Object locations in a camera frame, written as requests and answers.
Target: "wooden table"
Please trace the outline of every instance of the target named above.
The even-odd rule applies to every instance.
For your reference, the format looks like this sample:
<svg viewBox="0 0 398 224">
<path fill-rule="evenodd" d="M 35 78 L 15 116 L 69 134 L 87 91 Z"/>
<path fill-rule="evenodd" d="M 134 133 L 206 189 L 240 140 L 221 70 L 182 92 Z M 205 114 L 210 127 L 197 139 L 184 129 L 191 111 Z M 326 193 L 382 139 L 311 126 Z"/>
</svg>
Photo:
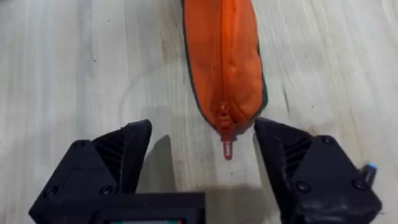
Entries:
<svg viewBox="0 0 398 224">
<path fill-rule="evenodd" d="M 398 206 L 398 3 L 253 0 L 269 104 L 261 116 L 331 134 L 380 169 Z M 225 161 L 195 103 L 180 0 L 0 0 L 0 223 L 27 211 L 76 139 L 149 118 L 140 192 L 207 192 L 208 223 L 279 223 L 253 130 Z"/>
</svg>

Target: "black plastic part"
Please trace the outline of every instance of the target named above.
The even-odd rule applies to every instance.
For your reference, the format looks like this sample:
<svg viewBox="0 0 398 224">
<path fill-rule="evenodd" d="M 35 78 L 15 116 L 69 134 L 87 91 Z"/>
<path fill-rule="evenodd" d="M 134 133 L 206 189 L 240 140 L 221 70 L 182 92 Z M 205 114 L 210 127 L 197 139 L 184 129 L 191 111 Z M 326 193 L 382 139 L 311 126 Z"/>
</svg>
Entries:
<svg viewBox="0 0 398 224">
<path fill-rule="evenodd" d="M 39 224 L 204 223 L 204 194 L 135 194 L 151 132 L 145 120 L 93 141 L 74 142 L 29 215 Z"/>
<path fill-rule="evenodd" d="M 368 186 L 372 187 L 374 179 L 376 178 L 377 168 L 372 164 L 366 164 L 362 168 L 361 174 L 363 176 L 363 179 L 365 180 L 365 183 L 367 183 Z"/>
<path fill-rule="evenodd" d="M 254 129 L 283 224 L 367 224 L 381 202 L 338 143 L 330 136 L 268 119 Z"/>
</svg>

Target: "screw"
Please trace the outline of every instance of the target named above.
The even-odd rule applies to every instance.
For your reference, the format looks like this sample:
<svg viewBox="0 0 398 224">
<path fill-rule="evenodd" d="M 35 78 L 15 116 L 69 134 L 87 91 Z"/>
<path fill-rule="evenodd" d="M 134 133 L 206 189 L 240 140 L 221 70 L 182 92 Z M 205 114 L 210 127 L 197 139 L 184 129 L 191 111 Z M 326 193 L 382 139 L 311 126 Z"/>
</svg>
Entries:
<svg viewBox="0 0 398 224">
<path fill-rule="evenodd" d="M 356 190 L 366 190 L 366 184 L 360 180 L 354 180 L 353 186 Z"/>
<path fill-rule="evenodd" d="M 302 193 L 309 193 L 311 191 L 311 186 L 305 182 L 297 182 L 296 183 L 296 188 L 298 191 Z"/>
<path fill-rule="evenodd" d="M 113 188 L 111 186 L 104 186 L 99 189 L 98 193 L 107 195 L 107 194 L 111 194 L 112 190 L 113 190 Z"/>
<path fill-rule="evenodd" d="M 58 192 L 58 187 L 57 187 L 57 186 L 48 188 L 48 189 L 45 190 L 45 192 L 44 192 L 44 197 L 45 197 L 45 198 L 53 197 L 55 194 L 57 194 L 57 192 Z"/>
<path fill-rule="evenodd" d="M 333 144 L 334 143 L 334 139 L 332 138 L 332 137 L 330 137 L 330 136 L 325 136 L 325 137 L 323 137 L 323 142 L 324 143 L 326 143 L 326 144 Z"/>
</svg>

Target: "ribbed texture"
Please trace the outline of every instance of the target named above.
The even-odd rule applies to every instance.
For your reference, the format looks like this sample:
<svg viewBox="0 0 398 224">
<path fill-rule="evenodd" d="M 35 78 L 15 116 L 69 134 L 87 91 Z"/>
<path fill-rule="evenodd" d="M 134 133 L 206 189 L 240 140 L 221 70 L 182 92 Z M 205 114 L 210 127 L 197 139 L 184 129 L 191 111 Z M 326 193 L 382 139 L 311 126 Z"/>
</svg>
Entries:
<svg viewBox="0 0 398 224">
<path fill-rule="evenodd" d="M 124 149 L 123 133 L 121 131 L 109 133 L 95 139 L 94 145 L 115 181 L 119 182 Z"/>
<path fill-rule="evenodd" d="M 286 162 L 285 173 L 289 178 L 292 178 L 294 172 L 299 167 L 301 161 L 308 152 L 311 143 L 311 140 L 305 138 L 299 140 L 293 145 L 284 146 Z"/>
</svg>

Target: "blue component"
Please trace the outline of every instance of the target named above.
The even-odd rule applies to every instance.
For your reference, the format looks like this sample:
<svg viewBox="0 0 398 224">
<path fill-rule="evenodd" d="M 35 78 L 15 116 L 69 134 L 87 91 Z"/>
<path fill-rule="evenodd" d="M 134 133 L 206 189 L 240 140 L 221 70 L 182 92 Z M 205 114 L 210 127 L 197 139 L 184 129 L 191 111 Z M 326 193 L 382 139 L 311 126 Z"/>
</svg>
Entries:
<svg viewBox="0 0 398 224">
<path fill-rule="evenodd" d="M 368 163 L 368 166 L 369 166 L 369 167 L 372 167 L 373 169 L 377 169 L 377 166 L 374 165 L 373 163 Z"/>
</svg>

